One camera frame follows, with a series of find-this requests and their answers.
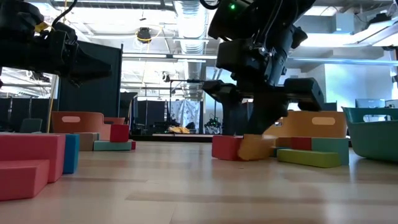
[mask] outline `yellow foam block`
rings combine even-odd
[[[321,168],[338,167],[341,165],[337,152],[315,152],[293,149],[279,149],[278,161],[314,166]]]

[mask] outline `green foam block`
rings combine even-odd
[[[337,152],[341,165],[349,164],[349,146],[346,138],[312,138],[312,150],[318,152]]]
[[[341,165],[340,157],[337,152],[279,149],[277,157],[280,162],[289,162],[321,168],[338,167]]]
[[[131,141],[128,142],[109,142],[95,141],[94,151],[130,151]]]

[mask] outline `teal bin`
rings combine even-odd
[[[398,109],[343,108],[343,111],[353,150],[357,155],[368,159],[398,162]],[[389,115],[391,121],[365,122],[364,118],[372,115]]]

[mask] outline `white wall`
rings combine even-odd
[[[379,60],[389,60],[388,54]],[[341,107],[355,107],[355,99],[392,99],[391,68],[375,65],[325,64],[309,71],[306,77],[315,78],[326,102],[337,101]]]
[[[390,60],[388,54],[379,60]],[[366,66],[366,91],[368,98],[392,99],[390,66]]]
[[[341,107],[355,107],[355,99],[367,98],[366,67],[357,65],[325,65],[326,102],[337,101]]]

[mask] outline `curtain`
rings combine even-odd
[[[172,119],[180,123],[182,127],[186,127],[189,123],[195,124],[198,131],[200,118],[200,102],[179,100],[171,103],[170,113]]]

